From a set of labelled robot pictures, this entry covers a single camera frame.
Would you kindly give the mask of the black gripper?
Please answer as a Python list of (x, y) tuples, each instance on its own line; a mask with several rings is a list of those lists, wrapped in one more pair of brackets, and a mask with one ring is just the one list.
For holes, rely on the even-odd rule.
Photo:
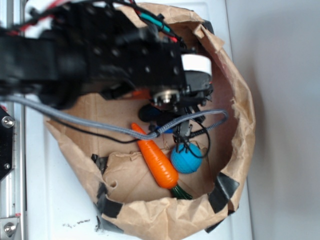
[(162, 112), (177, 115), (197, 112), (199, 105), (205, 105), (211, 99), (213, 73), (210, 58), (192, 48), (182, 52), (181, 63), (184, 86), (163, 87), (152, 92), (150, 104)]

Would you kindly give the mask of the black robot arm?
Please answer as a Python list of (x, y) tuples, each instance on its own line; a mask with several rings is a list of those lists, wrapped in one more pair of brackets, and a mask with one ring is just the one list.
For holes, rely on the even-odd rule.
[(34, 94), (67, 109), (91, 93), (106, 100), (146, 99), (172, 111), (211, 98), (211, 61), (187, 48), (161, 14), (134, 2), (137, 27), (113, 1), (51, 7), (0, 30), (0, 94)]

